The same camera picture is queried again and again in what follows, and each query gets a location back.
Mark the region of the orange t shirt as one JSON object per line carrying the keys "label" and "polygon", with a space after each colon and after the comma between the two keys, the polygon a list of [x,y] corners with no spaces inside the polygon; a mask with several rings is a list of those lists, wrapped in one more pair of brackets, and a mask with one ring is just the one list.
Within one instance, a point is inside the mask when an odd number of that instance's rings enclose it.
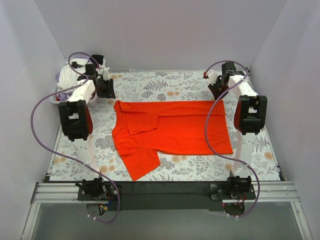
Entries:
{"label": "orange t shirt", "polygon": [[115,148],[133,181],[169,155],[233,154],[224,103],[213,101],[116,101]]}

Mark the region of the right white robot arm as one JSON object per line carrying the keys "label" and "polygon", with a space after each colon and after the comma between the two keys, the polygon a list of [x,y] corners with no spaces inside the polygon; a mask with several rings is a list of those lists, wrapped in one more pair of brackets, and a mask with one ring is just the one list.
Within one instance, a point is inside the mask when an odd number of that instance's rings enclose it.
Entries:
{"label": "right white robot arm", "polygon": [[213,199],[221,199],[223,195],[244,200],[248,194],[254,194],[252,175],[256,172],[251,166],[254,142],[266,122],[268,99],[257,94],[247,83],[249,71],[244,68],[237,70],[235,61],[220,61],[222,74],[217,74],[212,67],[203,73],[209,80],[208,88],[214,96],[215,102],[211,109],[214,110],[229,91],[237,97],[237,105],[233,118],[233,125],[237,133],[237,145],[230,175],[220,186],[212,185]]}

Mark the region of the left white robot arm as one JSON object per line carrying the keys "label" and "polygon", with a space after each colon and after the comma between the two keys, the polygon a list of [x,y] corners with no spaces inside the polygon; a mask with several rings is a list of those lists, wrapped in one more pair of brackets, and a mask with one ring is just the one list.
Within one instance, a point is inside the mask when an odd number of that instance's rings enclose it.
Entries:
{"label": "left white robot arm", "polygon": [[58,111],[62,132],[71,141],[83,166],[82,181],[76,185],[82,194],[95,200],[110,200],[113,190],[106,188],[94,157],[91,140],[94,125],[88,103],[95,97],[115,99],[114,80],[109,77],[109,69],[100,64],[79,65],[73,61],[71,67],[84,70],[76,79],[81,86],[73,91],[67,101],[59,103]]}

